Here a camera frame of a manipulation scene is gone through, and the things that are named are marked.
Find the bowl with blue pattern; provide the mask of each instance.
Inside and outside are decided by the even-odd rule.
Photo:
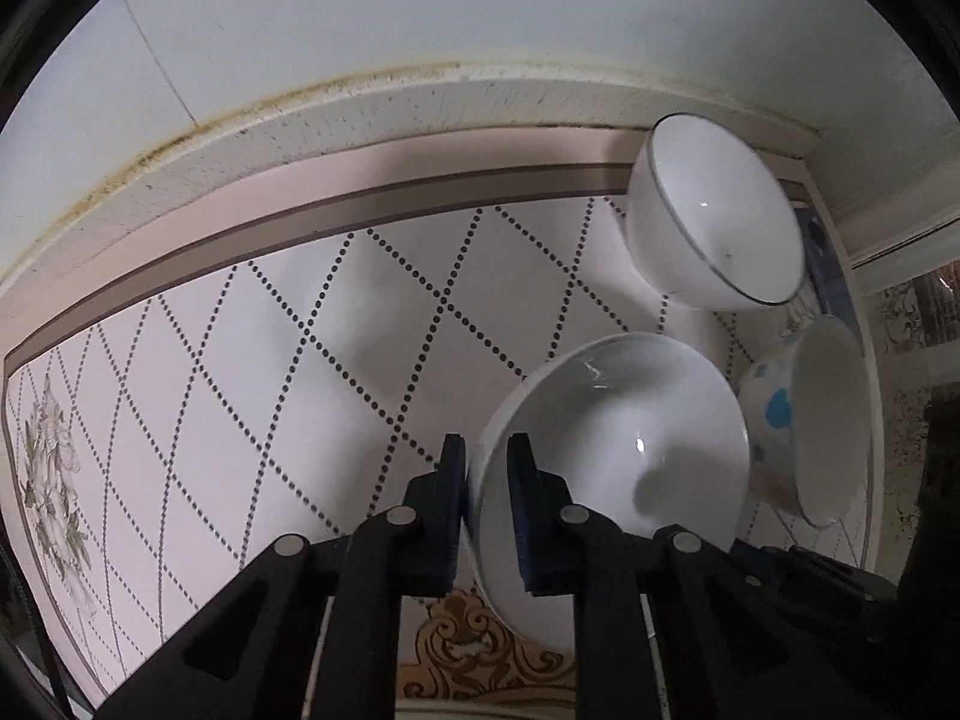
[[[743,374],[737,399],[750,437],[750,488],[824,528],[850,505],[870,452],[863,352],[836,317],[817,317]]]

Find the white bowl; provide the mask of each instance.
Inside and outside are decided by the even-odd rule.
[[[803,284],[800,225],[760,156],[699,116],[661,119],[627,189],[627,248],[644,278],[692,308],[778,306]]]
[[[467,532],[493,610],[522,637],[573,650],[569,597],[534,598],[520,579],[507,439],[530,436],[541,470],[624,531],[679,523],[721,549],[747,494],[750,453],[736,396],[707,358],[673,338],[594,341],[539,368],[496,411],[469,459]]]
[[[836,317],[816,317],[747,368],[738,398],[751,489],[814,527],[836,522],[870,452],[870,384],[853,333]]]

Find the brown stripe border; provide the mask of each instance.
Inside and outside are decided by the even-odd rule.
[[[624,194],[630,164],[549,165],[435,176],[326,197],[171,251],[81,298],[13,348],[4,375],[101,319],[224,266],[387,221],[551,197]]]

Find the diamond pattern tile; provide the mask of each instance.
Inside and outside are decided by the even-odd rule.
[[[171,480],[168,505],[170,497],[184,499],[224,549],[238,552],[247,512],[237,504],[250,498],[260,466],[261,453],[253,444],[253,434],[248,437],[246,428],[227,413],[210,386],[199,381],[187,401],[178,438],[173,463],[176,477]],[[166,521],[170,520],[168,512]]]
[[[557,258],[570,265],[577,250],[577,236],[570,234],[584,223],[586,197],[564,197],[541,202],[511,203],[503,213],[541,241]]]
[[[239,266],[210,331],[202,364],[254,435],[267,432],[301,335],[250,268]]]
[[[664,300],[632,268],[620,223],[594,197],[333,236],[167,290],[13,372],[3,411],[21,483],[35,403],[56,401],[73,447],[58,483],[89,565],[66,554],[61,579],[40,559],[67,616],[66,630],[47,620],[58,646],[75,644],[111,690],[282,533],[349,533],[400,503],[444,433],[474,447],[551,357],[664,332],[736,381],[808,320],[803,301],[735,317]],[[819,532],[750,501],[738,533],[854,562],[865,517],[866,493]],[[473,585],[463,551],[456,581]],[[401,659],[424,603],[404,602]]]
[[[427,281],[443,288],[464,245],[474,213],[474,210],[451,211],[410,218],[381,225],[379,231]]]
[[[487,209],[450,299],[467,327],[487,334],[522,370],[534,370],[546,359],[567,280],[548,255]]]
[[[342,367],[336,371],[336,378],[347,386],[338,383],[337,391],[356,389],[349,384],[355,380],[380,408],[395,415],[424,344],[437,298],[413,276],[412,266],[408,272],[400,264],[400,255],[405,259],[405,252],[395,247],[388,252],[388,245],[392,245],[389,235],[375,241],[371,234],[357,234],[310,332]],[[432,284],[425,276],[424,282]]]
[[[331,267],[337,264],[338,257],[346,256],[344,236],[337,235],[275,251],[258,257],[252,266],[246,267],[263,286],[269,285],[272,298],[281,296],[283,311],[289,308],[300,319],[306,320],[315,307],[317,295],[323,291]]]

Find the metal screw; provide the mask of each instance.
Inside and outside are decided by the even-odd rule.
[[[295,533],[287,533],[274,541],[274,552],[280,557],[293,557],[301,549],[304,549],[304,538]]]
[[[694,552],[700,552],[701,546],[703,546],[703,543],[696,533],[683,531],[683,533],[677,533],[673,538],[673,548],[678,552],[687,552],[692,555]]]
[[[590,512],[582,506],[573,504],[560,509],[560,519],[568,525],[583,525],[590,519]]]
[[[391,525],[409,525],[416,519],[416,509],[409,506],[395,506],[387,512],[387,522]]]

